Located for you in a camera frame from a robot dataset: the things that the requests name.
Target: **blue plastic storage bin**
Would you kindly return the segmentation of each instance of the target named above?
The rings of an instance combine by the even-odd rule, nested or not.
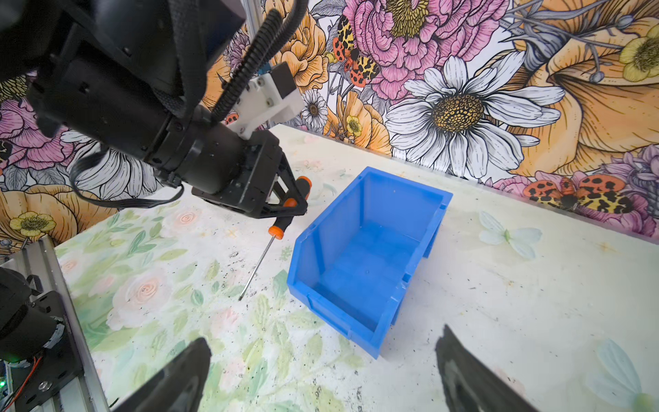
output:
[[[367,167],[295,241],[291,293],[377,359],[452,196]]]

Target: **screwdriver handle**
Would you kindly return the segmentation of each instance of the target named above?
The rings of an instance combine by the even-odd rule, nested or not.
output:
[[[309,192],[311,192],[311,180],[309,180],[308,177],[298,177],[295,181],[295,186],[297,186],[298,190],[300,193],[302,193],[305,199],[309,198]],[[287,198],[284,200],[284,207],[294,208],[295,206],[297,206],[297,201],[294,198],[287,196]],[[275,224],[270,226],[268,229],[268,233],[276,239],[282,240],[284,238],[284,232],[286,231],[286,228],[291,224],[292,221],[292,216],[287,216],[286,218],[277,218],[275,220]]]

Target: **tabletop surface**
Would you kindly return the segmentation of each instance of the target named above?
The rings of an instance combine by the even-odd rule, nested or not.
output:
[[[314,185],[308,213],[273,244],[242,301],[272,221],[189,191],[57,247],[108,403],[202,336],[213,357],[201,411],[446,411],[434,347],[448,324],[540,411],[653,410],[643,408],[659,396],[659,246],[326,138],[273,132]],[[378,360],[286,286],[295,238],[366,166],[453,193]],[[489,216],[542,236],[485,243],[497,236],[481,223],[495,225]],[[527,227],[538,231],[515,231]]]

